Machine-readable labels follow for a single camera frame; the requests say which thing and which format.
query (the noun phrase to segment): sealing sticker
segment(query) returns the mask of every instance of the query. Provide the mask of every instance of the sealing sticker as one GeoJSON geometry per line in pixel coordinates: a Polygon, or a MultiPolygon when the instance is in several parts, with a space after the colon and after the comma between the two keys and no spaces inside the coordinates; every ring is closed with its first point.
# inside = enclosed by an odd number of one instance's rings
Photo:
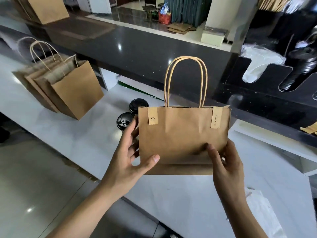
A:
{"type": "Polygon", "coordinates": [[[222,107],[214,107],[212,111],[211,128],[220,128],[222,107]]]}
{"type": "Polygon", "coordinates": [[[158,124],[158,109],[157,107],[147,108],[147,114],[149,116],[149,124],[158,124]]]}

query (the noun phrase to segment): red bag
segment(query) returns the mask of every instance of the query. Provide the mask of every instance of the red bag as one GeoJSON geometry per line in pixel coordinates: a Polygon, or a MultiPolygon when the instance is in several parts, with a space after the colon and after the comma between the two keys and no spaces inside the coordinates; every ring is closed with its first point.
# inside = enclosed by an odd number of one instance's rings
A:
{"type": "Polygon", "coordinates": [[[158,12],[158,21],[159,23],[167,25],[171,22],[171,15],[160,14],[160,12],[158,12]]]}

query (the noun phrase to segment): dark green curtain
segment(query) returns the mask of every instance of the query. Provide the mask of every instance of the dark green curtain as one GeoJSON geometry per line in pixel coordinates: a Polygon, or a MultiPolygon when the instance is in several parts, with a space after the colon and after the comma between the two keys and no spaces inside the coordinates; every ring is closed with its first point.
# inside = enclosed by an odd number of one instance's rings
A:
{"type": "Polygon", "coordinates": [[[168,2],[172,22],[183,22],[198,27],[207,19],[212,0],[165,0],[168,2]]]}

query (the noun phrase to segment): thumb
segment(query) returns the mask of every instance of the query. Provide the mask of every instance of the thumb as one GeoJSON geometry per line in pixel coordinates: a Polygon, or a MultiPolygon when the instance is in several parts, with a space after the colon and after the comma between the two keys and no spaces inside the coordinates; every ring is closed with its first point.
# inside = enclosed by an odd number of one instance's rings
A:
{"type": "Polygon", "coordinates": [[[140,173],[141,176],[144,175],[146,172],[152,169],[158,161],[159,155],[152,155],[148,157],[143,163],[138,165],[138,173],[140,173]]]}
{"type": "Polygon", "coordinates": [[[209,157],[212,160],[212,164],[213,164],[214,168],[224,167],[218,151],[216,150],[216,148],[212,144],[207,144],[207,152],[208,152],[209,157]]]}

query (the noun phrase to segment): fingernail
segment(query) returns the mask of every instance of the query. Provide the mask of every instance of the fingernail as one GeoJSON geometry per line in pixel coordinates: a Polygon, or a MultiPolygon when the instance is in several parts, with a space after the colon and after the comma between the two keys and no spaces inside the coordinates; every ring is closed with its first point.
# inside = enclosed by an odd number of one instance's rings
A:
{"type": "Polygon", "coordinates": [[[215,147],[212,144],[207,144],[207,149],[215,149],[215,147]]]}
{"type": "Polygon", "coordinates": [[[159,161],[159,155],[153,155],[153,160],[157,163],[159,161]]]}

